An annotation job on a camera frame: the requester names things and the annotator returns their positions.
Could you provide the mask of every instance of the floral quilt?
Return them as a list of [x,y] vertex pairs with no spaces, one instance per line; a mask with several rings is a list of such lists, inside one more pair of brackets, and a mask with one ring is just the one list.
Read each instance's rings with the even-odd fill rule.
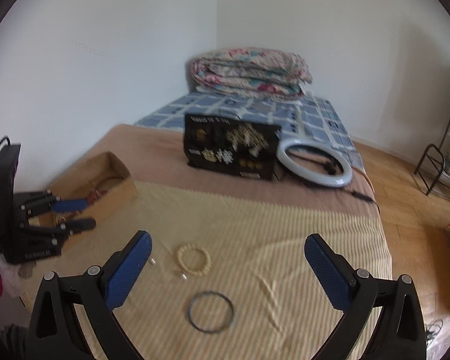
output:
[[272,100],[298,99],[312,82],[300,55],[257,47],[202,55],[193,61],[191,73],[199,92]]

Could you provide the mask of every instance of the black metal rack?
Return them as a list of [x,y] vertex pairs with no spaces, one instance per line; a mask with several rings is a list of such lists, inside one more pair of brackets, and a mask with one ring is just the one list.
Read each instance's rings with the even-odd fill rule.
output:
[[[430,195],[431,192],[435,192],[448,200],[450,200],[450,194],[446,194],[441,190],[438,190],[437,186],[440,185],[441,187],[445,187],[450,190],[450,175],[445,171],[445,155],[442,153],[442,148],[449,131],[450,118],[448,119],[447,128],[445,129],[445,133],[443,134],[440,145],[437,146],[433,143],[428,145],[414,171],[414,175],[418,174],[425,184],[426,191],[424,193],[426,196]],[[433,175],[431,171],[424,170],[422,168],[425,159],[427,159],[433,165],[433,167],[437,171],[436,175]]]

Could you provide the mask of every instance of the beige bedspread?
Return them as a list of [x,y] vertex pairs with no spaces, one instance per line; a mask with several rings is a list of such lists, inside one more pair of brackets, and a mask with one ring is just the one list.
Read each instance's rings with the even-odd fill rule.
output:
[[257,202],[379,218],[375,204],[358,200],[346,192],[358,191],[373,197],[367,179],[355,170],[353,181],[346,190],[307,188],[289,176],[280,182],[249,180],[188,166],[182,133],[129,125],[111,129],[87,155],[104,151],[118,156],[134,180]]
[[[78,235],[60,258],[40,261],[25,282],[33,303],[46,271],[82,274],[103,264],[139,228],[153,240],[152,257],[125,305],[114,311],[145,359],[309,359],[330,334],[334,310],[303,255],[308,234],[319,232],[354,267],[391,278],[391,257],[378,218],[309,210],[137,182],[139,198],[94,231]],[[180,278],[176,249],[196,243],[211,255],[203,278]],[[202,290],[225,293],[234,303],[233,325],[221,334],[196,331],[187,305]],[[105,359],[91,328],[79,316],[94,355]],[[204,327],[224,318],[220,304],[197,303]],[[375,310],[352,359],[359,357],[378,317]]]

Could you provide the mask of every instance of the white cloth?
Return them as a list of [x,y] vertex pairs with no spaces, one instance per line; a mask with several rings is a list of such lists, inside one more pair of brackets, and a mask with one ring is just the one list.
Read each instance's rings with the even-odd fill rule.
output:
[[20,279],[19,270],[20,265],[7,263],[3,254],[0,254],[0,276],[3,289],[13,298],[22,293],[22,279]]

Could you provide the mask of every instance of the open cardboard box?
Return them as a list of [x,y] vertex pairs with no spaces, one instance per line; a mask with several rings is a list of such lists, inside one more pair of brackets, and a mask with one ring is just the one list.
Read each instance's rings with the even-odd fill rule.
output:
[[[48,188],[62,199],[86,199],[95,189],[106,190],[105,195],[73,218],[92,217],[97,226],[138,195],[127,167],[111,152],[104,152],[78,162]],[[39,222],[42,226],[54,226],[54,218],[55,213],[48,212],[39,217]],[[75,242],[79,240],[80,236],[78,234],[70,237],[65,242],[64,249],[74,240]]]

